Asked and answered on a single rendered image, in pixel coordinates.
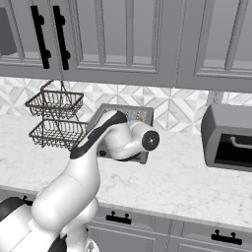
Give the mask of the grey wall cupboard door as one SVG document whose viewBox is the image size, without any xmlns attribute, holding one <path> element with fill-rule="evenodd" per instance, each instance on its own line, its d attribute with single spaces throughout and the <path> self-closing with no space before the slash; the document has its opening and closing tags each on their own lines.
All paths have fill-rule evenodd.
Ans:
<svg viewBox="0 0 252 252">
<path fill-rule="evenodd" d="M 31 6 L 44 17 L 42 26 L 49 69 L 41 61 Z M 50 0 L 0 0 L 0 77 L 60 80 L 59 48 Z"/>
<path fill-rule="evenodd" d="M 179 0 L 50 0 L 65 18 L 65 81 L 171 88 Z"/>
<path fill-rule="evenodd" d="M 184 0 L 179 89 L 252 93 L 252 0 Z"/>
</svg>

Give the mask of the grey base cupboard door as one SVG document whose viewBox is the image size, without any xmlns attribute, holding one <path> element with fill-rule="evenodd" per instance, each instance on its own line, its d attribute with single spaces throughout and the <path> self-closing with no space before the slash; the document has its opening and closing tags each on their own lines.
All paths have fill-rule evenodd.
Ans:
<svg viewBox="0 0 252 252">
<path fill-rule="evenodd" d="M 88 226 L 100 252 L 166 252 L 166 236 L 126 228 Z"/>
</svg>

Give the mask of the grey toaster oven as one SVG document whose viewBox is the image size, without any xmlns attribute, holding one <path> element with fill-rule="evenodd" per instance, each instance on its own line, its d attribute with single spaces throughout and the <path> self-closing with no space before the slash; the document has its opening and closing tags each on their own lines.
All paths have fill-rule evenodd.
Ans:
<svg viewBox="0 0 252 252">
<path fill-rule="evenodd" d="M 236 148 L 252 145 L 252 106 L 212 104 L 202 119 L 201 138 L 207 166 L 252 173 L 252 150 Z"/>
</svg>

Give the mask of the grey drawer front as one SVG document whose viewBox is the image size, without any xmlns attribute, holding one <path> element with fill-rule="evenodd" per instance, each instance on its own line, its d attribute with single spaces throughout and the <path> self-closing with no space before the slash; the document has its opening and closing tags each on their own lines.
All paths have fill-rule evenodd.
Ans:
<svg viewBox="0 0 252 252">
<path fill-rule="evenodd" d="M 105 216 L 110 215 L 112 211 L 114 211 L 115 214 L 119 217 L 125 217 L 125 215 L 128 214 L 129 218 L 132 220 L 132 223 L 124 224 L 124 223 L 118 223 L 118 222 L 106 220 Z M 123 210 L 100 207 L 98 210 L 97 216 L 95 217 L 95 220 L 99 222 L 117 224 L 117 225 L 121 225 L 125 227 L 132 227 L 132 228 L 137 228 L 137 229 L 146 230 L 146 231 L 155 230 L 155 223 L 154 223 L 155 219 L 153 217 L 150 217 L 145 214 L 138 214 L 138 213 L 123 211 Z"/>
<path fill-rule="evenodd" d="M 242 244 L 236 245 L 212 240 L 211 234 L 214 233 L 216 229 L 220 231 L 220 235 L 224 236 L 230 236 L 230 234 L 234 232 L 236 237 L 242 240 Z M 183 224 L 181 236 L 190 241 L 198 242 L 204 247 L 210 246 L 220 252 L 252 252 L 252 233 L 240 230 L 186 222 Z"/>
</svg>

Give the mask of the grey toaster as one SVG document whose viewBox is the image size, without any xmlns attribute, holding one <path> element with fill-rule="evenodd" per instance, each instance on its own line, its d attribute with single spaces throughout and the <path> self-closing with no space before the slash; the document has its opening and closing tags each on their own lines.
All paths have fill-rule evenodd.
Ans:
<svg viewBox="0 0 252 252">
<path fill-rule="evenodd" d="M 118 111 L 123 112 L 126 115 L 128 122 L 132 120 L 139 120 L 151 126 L 153 126 L 154 124 L 154 109 L 153 108 L 143 107 L 143 106 L 108 104 L 108 103 L 103 103 L 98 108 L 98 110 L 94 114 L 90 123 L 92 123 L 93 121 L 93 124 L 96 124 L 98 119 L 101 117 L 101 115 L 110 110 L 118 110 Z M 145 164 L 148 160 L 148 155 L 149 154 L 147 153 L 137 154 L 131 159 L 131 161 Z M 102 141 L 98 145 L 97 156 L 100 158 L 111 158 L 111 155 L 108 151 L 108 147 L 105 141 Z"/>
</svg>

